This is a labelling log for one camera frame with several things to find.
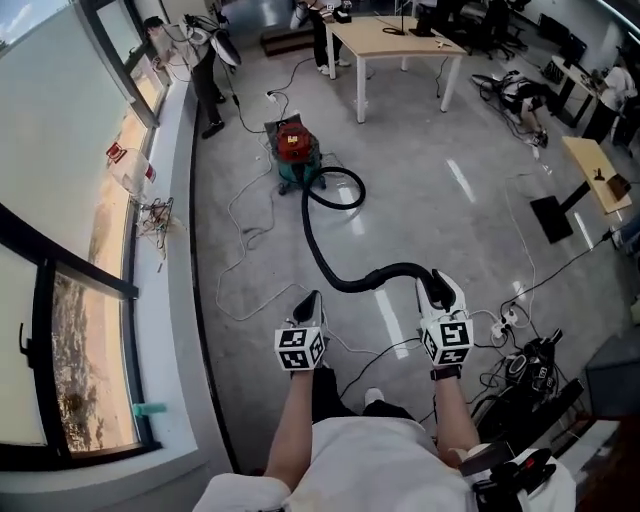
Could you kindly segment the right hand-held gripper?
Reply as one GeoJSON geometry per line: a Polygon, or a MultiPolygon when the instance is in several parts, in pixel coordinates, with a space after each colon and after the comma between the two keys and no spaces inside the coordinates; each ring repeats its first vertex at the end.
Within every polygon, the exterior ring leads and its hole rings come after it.
{"type": "Polygon", "coordinates": [[[415,281],[421,342],[434,367],[462,365],[474,347],[473,321],[462,288],[449,275],[432,271],[430,289],[415,281]]]}

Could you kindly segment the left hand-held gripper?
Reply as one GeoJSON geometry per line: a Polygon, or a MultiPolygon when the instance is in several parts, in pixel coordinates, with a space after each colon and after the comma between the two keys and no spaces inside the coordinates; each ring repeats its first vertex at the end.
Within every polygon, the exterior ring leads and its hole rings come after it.
{"type": "Polygon", "coordinates": [[[325,308],[320,291],[311,291],[293,310],[293,320],[274,334],[274,352],[283,371],[312,371],[327,348],[325,308]]]}

